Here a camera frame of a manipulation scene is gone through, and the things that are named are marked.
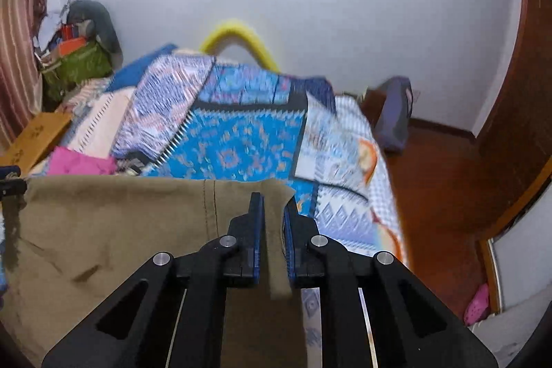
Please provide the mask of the khaki olive pants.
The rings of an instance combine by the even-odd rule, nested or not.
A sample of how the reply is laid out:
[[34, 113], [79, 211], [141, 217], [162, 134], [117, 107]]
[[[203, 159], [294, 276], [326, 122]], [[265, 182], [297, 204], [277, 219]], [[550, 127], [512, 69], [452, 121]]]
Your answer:
[[1, 207], [8, 292], [1, 322], [33, 366], [151, 256], [199, 250], [264, 198], [260, 284], [232, 289], [224, 367], [304, 367], [300, 295], [286, 273], [282, 220], [294, 192], [281, 181], [164, 177], [34, 177]]

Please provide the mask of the brown wooden door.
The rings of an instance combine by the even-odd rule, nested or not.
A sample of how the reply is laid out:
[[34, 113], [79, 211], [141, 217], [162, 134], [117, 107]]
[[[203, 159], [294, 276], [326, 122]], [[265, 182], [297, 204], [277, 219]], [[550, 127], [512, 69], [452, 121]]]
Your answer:
[[521, 0], [511, 62], [476, 139], [494, 176], [493, 237], [542, 192], [551, 177], [551, 0]]

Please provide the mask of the striped pink curtain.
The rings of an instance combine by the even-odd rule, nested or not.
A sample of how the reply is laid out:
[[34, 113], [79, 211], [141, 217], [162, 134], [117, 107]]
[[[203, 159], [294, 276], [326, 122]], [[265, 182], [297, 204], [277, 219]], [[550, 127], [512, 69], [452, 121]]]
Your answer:
[[5, 151], [42, 107], [42, 78], [33, 39], [47, 0], [1, 0], [1, 150]]

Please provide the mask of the pink folded garment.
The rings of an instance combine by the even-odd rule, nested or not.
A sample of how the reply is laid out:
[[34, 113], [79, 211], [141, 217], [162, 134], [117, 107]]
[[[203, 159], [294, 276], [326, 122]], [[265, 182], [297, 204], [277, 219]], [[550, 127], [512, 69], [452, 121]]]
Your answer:
[[96, 158], [71, 149], [57, 147], [51, 153], [48, 176], [113, 175], [116, 162], [112, 157]]

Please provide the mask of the green patterned bag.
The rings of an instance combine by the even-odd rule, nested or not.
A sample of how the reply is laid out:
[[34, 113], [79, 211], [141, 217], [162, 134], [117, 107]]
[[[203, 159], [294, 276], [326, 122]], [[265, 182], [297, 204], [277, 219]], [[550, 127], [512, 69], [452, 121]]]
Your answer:
[[80, 83], [112, 74], [109, 54], [97, 43], [89, 42], [41, 69], [46, 84], [46, 96], [61, 101]]

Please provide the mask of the yellow fuzzy headboard arc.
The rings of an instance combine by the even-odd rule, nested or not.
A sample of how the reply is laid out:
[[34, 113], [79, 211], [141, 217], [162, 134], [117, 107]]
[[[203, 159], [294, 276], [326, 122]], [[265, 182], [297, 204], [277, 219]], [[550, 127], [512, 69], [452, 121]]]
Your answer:
[[259, 35], [253, 28], [240, 20], [231, 19], [220, 22], [203, 40], [199, 51], [209, 55], [218, 55], [223, 48], [230, 44], [246, 49], [264, 69], [280, 73], [279, 66]]

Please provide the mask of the purple grey backpack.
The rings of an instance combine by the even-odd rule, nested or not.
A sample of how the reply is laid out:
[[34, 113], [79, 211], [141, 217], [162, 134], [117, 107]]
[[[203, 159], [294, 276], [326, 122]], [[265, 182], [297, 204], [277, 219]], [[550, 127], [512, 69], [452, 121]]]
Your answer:
[[414, 107], [411, 81], [406, 77], [389, 78], [377, 91], [385, 94], [385, 102], [373, 128], [374, 138], [381, 149], [401, 153], [407, 144]]

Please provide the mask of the orange cardboard box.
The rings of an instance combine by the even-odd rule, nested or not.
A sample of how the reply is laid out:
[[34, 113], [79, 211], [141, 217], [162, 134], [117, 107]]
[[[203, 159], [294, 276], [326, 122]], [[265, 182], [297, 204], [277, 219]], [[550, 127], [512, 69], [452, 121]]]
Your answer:
[[1, 165], [17, 165], [21, 174], [29, 174], [58, 145], [71, 122], [70, 113], [38, 114], [1, 157]]

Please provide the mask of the blue patchwork bedspread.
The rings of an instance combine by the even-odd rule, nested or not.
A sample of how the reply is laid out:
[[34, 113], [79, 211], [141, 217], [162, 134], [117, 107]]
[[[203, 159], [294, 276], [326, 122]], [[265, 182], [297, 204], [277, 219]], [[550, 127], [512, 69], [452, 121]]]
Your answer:
[[[363, 255], [401, 254], [398, 210], [385, 159], [357, 101], [322, 101], [325, 80], [290, 78], [202, 54], [139, 61], [138, 82], [109, 91], [129, 100], [116, 151], [135, 149], [134, 176], [243, 183], [281, 181], [319, 231]], [[325, 334], [318, 289], [297, 291], [308, 363]]]

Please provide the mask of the pink slipper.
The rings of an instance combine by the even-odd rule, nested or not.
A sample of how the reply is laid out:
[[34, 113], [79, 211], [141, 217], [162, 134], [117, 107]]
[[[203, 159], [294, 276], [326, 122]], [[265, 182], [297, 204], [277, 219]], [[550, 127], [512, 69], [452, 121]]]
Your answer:
[[477, 322], [485, 318], [489, 311], [489, 285], [482, 284], [473, 295], [473, 299], [467, 305], [464, 314], [463, 322], [466, 326], [473, 326]]

